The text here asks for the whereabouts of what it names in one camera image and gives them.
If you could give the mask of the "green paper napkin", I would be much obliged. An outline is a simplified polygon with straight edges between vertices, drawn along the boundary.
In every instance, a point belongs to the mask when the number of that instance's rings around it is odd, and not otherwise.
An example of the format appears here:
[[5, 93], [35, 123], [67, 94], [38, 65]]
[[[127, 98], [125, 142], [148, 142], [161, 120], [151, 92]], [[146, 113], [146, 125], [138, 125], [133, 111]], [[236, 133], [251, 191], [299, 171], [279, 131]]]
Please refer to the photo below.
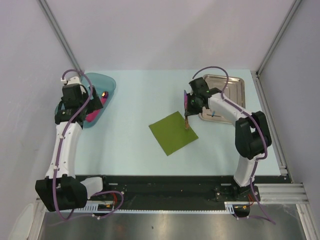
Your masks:
[[149, 125], [149, 129], [167, 156], [199, 138], [191, 127], [186, 128], [179, 111]]

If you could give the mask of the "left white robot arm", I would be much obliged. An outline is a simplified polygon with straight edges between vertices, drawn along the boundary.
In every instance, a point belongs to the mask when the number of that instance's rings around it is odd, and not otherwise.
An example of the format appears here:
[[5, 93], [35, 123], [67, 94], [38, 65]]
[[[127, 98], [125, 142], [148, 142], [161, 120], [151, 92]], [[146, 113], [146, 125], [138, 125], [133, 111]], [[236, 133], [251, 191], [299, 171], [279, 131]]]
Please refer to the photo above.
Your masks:
[[95, 88], [66, 84], [55, 110], [56, 139], [53, 156], [44, 179], [37, 180], [35, 190], [50, 212], [83, 208], [95, 195], [100, 200], [110, 196], [111, 188], [101, 177], [79, 181], [75, 176], [76, 150], [88, 114], [103, 107]]

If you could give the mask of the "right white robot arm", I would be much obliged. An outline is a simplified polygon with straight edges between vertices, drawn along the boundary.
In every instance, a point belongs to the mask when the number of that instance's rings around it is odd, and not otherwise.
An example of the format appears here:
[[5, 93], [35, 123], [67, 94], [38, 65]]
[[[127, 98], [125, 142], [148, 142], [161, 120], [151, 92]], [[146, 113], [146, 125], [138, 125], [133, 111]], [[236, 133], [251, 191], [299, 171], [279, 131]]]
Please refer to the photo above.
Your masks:
[[271, 134], [266, 115], [262, 111], [246, 111], [230, 100], [218, 88], [209, 88], [204, 78], [189, 82], [191, 92], [184, 92], [185, 127], [188, 117], [199, 115], [203, 109], [218, 113], [235, 127], [235, 148], [239, 153], [237, 169], [233, 176], [236, 185], [230, 188], [231, 196], [242, 201], [249, 194], [248, 185], [254, 181], [257, 162], [268, 156]]

